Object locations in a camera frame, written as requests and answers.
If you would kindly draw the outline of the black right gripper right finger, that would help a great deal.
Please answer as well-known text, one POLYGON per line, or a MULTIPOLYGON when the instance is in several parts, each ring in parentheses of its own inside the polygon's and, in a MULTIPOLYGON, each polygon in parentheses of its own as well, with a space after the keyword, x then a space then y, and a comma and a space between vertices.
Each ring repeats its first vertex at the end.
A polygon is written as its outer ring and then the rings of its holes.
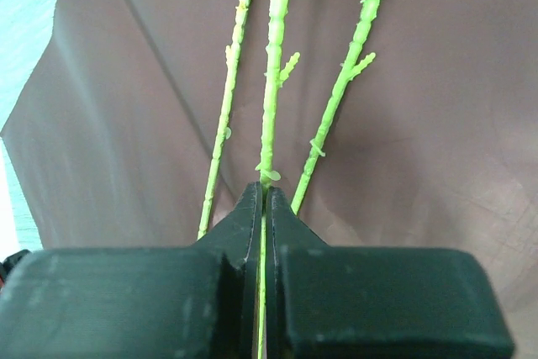
POLYGON ((266 196, 266 354, 270 358, 510 358, 492 284, 471 254, 331 246, 266 196))

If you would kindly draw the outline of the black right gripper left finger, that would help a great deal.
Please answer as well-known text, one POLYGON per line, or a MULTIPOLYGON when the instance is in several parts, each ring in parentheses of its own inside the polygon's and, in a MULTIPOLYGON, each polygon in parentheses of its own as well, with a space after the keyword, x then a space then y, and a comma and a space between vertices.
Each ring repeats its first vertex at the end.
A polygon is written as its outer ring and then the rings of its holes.
POLYGON ((4 358, 250 358, 261 185, 184 247, 27 254, 1 292, 4 358))

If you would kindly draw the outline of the dark red wrapping paper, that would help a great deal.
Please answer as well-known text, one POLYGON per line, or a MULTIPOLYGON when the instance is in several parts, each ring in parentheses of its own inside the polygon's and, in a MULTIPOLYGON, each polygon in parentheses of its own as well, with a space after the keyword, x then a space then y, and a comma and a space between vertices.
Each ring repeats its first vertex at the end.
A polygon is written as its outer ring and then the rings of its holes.
MULTIPOLYGON (((57 0, 3 141, 46 248, 195 241, 238 0, 57 0)), ((537 0, 381 0, 300 209, 456 248, 537 355, 537 0)))

